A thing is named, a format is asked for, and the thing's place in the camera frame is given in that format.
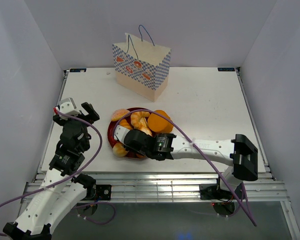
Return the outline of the small round bread roll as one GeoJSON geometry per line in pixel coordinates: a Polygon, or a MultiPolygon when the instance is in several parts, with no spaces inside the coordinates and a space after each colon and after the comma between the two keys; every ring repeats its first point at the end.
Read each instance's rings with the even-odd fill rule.
{"type": "Polygon", "coordinates": [[[121,142],[117,142],[113,146],[112,152],[116,157],[120,157],[120,158],[125,157],[129,153],[129,151],[126,150],[126,148],[121,142]]]}

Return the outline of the round orange bun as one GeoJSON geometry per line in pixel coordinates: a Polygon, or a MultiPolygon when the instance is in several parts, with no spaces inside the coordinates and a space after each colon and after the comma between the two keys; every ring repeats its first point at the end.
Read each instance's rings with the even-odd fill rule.
{"type": "Polygon", "coordinates": [[[151,131],[155,133],[171,133],[173,130],[173,125],[165,120],[164,118],[151,113],[147,119],[148,127],[151,131]]]}

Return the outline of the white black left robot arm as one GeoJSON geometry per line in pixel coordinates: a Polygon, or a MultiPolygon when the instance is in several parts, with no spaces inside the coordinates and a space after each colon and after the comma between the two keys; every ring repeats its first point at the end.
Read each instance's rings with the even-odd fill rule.
{"type": "Polygon", "coordinates": [[[55,154],[39,192],[14,222],[4,226],[3,232],[10,239],[50,240],[57,225],[80,200],[96,195],[96,181],[77,171],[84,152],[90,149],[88,127],[100,117],[90,103],[81,106],[87,114],[77,110],[72,98],[54,108],[53,121],[62,127],[55,154]]]}

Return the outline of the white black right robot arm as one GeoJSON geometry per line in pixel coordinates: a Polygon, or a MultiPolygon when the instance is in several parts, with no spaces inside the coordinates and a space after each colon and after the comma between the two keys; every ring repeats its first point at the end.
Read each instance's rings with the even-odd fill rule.
{"type": "Polygon", "coordinates": [[[224,164],[226,170],[212,185],[199,186],[202,200],[229,200],[242,197],[241,184],[258,180],[258,149],[243,134],[227,140],[193,140],[173,133],[151,136],[141,130],[118,127],[115,138],[125,148],[157,161],[195,159],[224,164]]]}

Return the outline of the white topped oval bread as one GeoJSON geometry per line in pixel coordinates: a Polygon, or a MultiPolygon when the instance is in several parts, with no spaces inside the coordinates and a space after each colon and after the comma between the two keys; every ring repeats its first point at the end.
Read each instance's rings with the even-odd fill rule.
{"type": "Polygon", "coordinates": [[[149,128],[145,127],[145,126],[139,127],[138,130],[142,131],[143,133],[145,133],[145,134],[147,134],[151,137],[153,136],[152,131],[149,128]]]}

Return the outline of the curved croissant bread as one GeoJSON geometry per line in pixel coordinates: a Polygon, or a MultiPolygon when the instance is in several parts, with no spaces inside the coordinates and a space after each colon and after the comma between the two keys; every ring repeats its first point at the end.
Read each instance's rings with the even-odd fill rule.
{"type": "Polygon", "coordinates": [[[148,128],[147,118],[150,113],[147,111],[137,111],[130,115],[130,123],[135,129],[140,129],[142,127],[148,128]]]}

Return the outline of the striped croissant bread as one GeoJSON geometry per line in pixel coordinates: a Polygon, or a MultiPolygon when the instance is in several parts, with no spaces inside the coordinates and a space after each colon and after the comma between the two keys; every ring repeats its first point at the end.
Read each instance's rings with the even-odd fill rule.
{"type": "Polygon", "coordinates": [[[124,118],[119,122],[119,125],[128,129],[128,130],[132,130],[133,127],[130,125],[130,123],[124,118]]]}

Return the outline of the pink sugared bread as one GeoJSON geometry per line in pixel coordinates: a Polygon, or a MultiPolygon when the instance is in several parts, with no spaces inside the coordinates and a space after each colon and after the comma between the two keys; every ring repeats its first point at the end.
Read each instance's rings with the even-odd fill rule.
{"type": "Polygon", "coordinates": [[[130,111],[128,109],[124,109],[124,108],[117,109],[112,113],[111,121],[116,122],[116,121],[120,120],[123,116],[128,114],[129,112],[130,111]]]}

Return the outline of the checkered paper bag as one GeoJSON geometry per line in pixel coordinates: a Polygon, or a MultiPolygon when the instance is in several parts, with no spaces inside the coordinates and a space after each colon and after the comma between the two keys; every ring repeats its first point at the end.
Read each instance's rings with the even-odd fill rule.
{"type": "Polygon", "coordinates": [[[168,85],[172,49],[125,34],[125,42],[112,45],[116,82],[155,102],[168,85]]]}

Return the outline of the red round plate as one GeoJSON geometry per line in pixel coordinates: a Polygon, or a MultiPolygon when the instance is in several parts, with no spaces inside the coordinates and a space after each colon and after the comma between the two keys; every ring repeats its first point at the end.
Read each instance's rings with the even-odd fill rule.
{"type": "MultiPolygon", "coordinates": [[[[125,119],[130,123],[130,125],[132,126],[131,124],[131,115],[125,117],[125,119]]],[[[114,128],[115,128],[115,125],[117,124],[118,121],[111,121],[110,119],[110,124],[108,126],[108,130],[107,130],[107,138],[108,138],[108,142],[110,144],[110,146],[112,147],[113,149],[113,146],[118,143],[119,141],[116,141],[114,139],[114,136],[113,136],[113,131],[114,131],[114,128]]],[[[125,157],[122,157],[122,158],[129,158],[129,159],[145,159],[146,156],[144,155],[141,155],[141,154],[138,154],[138,153],[135,153],[133,152],[132,150],[128,150],[127,148],[125,148],[127,151],[128,151],[128,154],[125,156],[125,157]]]]}

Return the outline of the left blue table label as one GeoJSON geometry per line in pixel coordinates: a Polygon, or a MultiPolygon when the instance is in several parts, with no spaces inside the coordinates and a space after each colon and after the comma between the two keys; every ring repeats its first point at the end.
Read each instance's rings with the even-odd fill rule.
{"type": "Polygon", "coordinates": [[[70,73],[85,73],[86,71],[86,68],[71,68],[69,70],[70,73]]]}

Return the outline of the blue table label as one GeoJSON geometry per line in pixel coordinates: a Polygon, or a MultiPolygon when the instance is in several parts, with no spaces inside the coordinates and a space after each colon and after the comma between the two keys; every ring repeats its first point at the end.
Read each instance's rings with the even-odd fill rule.
{"type": "Polygon", "coordinates": [[[85,73],[86,71],[86,68],[71,68],[69,70],[70,73],[85,73]]]}
{"type": "Polygon", "coordinates": [[[219,72],[235,72],[235,68],[234,67],[218,67],[217,70],[219,72]]]}

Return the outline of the right blue table label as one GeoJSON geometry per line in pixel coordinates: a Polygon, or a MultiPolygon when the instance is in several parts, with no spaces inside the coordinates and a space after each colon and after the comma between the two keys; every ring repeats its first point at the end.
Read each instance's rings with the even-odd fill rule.
{"type": "Polygon", "coordinates": [[[235,68],[234,67],[218,67],[217,70],[219,72],[235,72],[235,68]]]}

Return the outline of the aluminium frame rail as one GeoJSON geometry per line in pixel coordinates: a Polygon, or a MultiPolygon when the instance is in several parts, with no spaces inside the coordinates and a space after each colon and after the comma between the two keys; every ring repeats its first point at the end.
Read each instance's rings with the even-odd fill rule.
{"type": "MultiPolygon", "coordinates": [[[[260,173],[258,180],[245,182],[251,202],[285,202],[290,197],[283,181],[271,178],[269,172],[260,173]]],[[[111,185],[113,203],[198,203],[200,185],[212,185],[216,174],[151,174],[97,173],[92,177],[99,185],[111,185]]]]}

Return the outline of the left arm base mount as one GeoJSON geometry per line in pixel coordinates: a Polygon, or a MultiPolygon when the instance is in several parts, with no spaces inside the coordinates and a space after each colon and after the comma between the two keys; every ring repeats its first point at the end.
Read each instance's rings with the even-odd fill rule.
{"type": "Polygon", "coordinates": [[[86,201],[108,201],[111,199],[112,185],[110,184],[93,184],[88,187],[86,192],[86,201]]]}

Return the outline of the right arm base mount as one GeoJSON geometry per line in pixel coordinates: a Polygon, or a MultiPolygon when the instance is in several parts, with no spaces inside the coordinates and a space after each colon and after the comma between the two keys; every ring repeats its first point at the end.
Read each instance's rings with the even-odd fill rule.
{"type": "Polygon", "coordinates": [[[230,202],[234,199],[234,195],[229,190],[217,189],[216,184],[200,184],[199,192],[201,200],[230,202]]]}

